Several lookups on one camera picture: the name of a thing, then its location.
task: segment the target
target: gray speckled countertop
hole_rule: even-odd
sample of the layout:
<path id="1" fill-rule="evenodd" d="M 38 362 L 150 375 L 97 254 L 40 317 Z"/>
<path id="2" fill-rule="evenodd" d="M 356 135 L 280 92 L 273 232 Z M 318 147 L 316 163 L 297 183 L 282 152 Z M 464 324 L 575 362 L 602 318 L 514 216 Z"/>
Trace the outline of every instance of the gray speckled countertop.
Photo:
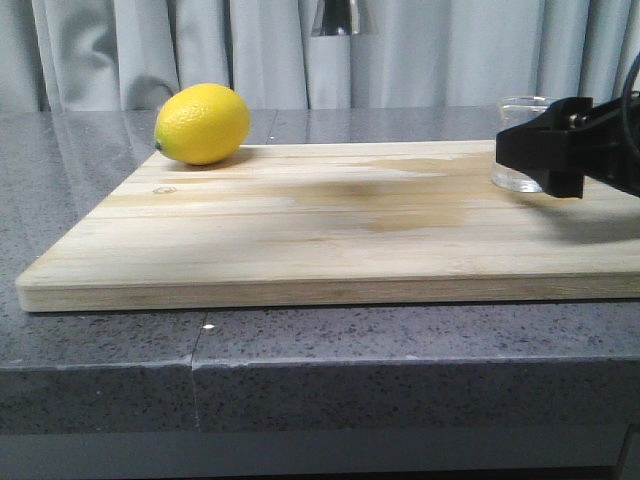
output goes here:
<path id="1" fill-rule="evenodd" d="M 155 112 L 0 116 L 0 435 L 640 420 L 640 301 L 27 314 L 13 282 Z M 493 108 L 256 111 L 246 143 L 491 138 Z"/>

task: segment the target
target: wood grain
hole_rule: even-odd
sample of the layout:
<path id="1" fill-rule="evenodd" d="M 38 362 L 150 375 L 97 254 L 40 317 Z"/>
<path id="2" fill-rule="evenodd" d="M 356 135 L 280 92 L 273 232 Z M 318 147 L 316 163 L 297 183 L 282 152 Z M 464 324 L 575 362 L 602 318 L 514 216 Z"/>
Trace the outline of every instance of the wood grain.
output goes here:
<path id="1" fill-rule="evenodd" d="M 637 297 L 640 200 L 489 180 L 493 141 L 156 153 L 16 281 L 28 311 Z"/>

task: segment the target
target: glass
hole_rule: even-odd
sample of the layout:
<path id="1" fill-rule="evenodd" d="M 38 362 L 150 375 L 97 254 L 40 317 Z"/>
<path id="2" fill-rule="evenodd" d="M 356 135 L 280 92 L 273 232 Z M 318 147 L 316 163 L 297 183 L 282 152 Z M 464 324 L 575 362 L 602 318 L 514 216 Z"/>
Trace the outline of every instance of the glass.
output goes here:
<path id="1" fill-rule="evenodd" d="M 500 99 L 498 110 L 500 112 L 501 130 L 533 120 L 555 101 L 555 98 L 536 95 L 521 95 Z M 497 162 L 494 162 L 491 169 L 491 180 L 499 187 L 515 192 L 542 191 L 535 180 L 532 180 L 524 173 L 507 168 Z"/>

